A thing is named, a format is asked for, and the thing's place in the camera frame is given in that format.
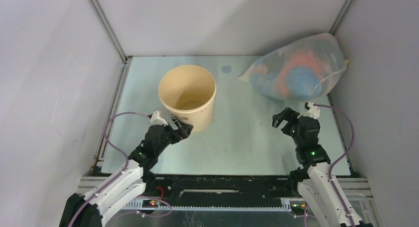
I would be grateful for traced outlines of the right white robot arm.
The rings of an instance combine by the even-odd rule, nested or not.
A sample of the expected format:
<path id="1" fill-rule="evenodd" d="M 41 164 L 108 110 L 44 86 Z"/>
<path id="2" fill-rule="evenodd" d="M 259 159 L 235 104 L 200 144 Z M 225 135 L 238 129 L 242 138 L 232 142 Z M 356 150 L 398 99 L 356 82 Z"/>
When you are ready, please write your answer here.
<path id="1" fill-rule="evenodd" d="M 304 113 L 286 107 L 272 117 L 274 128 L 286 122 L 281 131 L 293 139 L 296 158 L 302 165 L 290 172 L 288 192 L 304 198 L 322 227 L 371 227 L 350 204 L 333 173 L 336 163 L 319 143 L 320 107 L 308 102 Z"/>

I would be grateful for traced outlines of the beige plastic trash bin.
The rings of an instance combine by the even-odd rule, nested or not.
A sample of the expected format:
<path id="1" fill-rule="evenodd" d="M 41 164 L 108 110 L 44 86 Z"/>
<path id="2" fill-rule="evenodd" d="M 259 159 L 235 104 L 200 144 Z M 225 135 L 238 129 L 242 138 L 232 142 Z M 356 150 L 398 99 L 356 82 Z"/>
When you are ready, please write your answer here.
<path id="1" fill-rule="evenodd" d="M 213 75 L 197 65 L 181 65 L 160 80 L 159 99 L 169 114 L 200 133 L 213 121 L 217 85 Z"/>

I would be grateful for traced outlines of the large translucent storage bag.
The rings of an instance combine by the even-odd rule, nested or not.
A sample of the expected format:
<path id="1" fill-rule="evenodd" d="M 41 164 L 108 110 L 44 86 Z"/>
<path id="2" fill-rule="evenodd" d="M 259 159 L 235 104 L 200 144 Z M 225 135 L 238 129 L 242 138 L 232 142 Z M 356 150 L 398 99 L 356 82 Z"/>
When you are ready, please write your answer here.
<path id="1" fill-rule="evenodd" d="M 266 54 L 239 78 L 269 98 L 312 101 L 328 94 L 346 69 L 337 39 L 322 33 Z"/>

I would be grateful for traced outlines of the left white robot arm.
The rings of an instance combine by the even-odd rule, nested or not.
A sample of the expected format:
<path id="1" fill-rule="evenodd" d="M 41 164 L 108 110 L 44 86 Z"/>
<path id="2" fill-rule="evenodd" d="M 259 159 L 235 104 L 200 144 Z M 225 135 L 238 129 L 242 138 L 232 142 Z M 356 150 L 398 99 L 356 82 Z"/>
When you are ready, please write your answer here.
<path id="1" fill-rule="evenodd" d="M 189 137 L 193 125 L 172 117 L 171 126 L 157 112 L 148 115 L 152 125 L 140 145 L 125 155 L 125 163 L 105 181 L 83 195 L 72 194 L 60 220 L 61 227 L 104 227 L 128 202 L 155 192 L 151 169 L 171 144 Z"/>

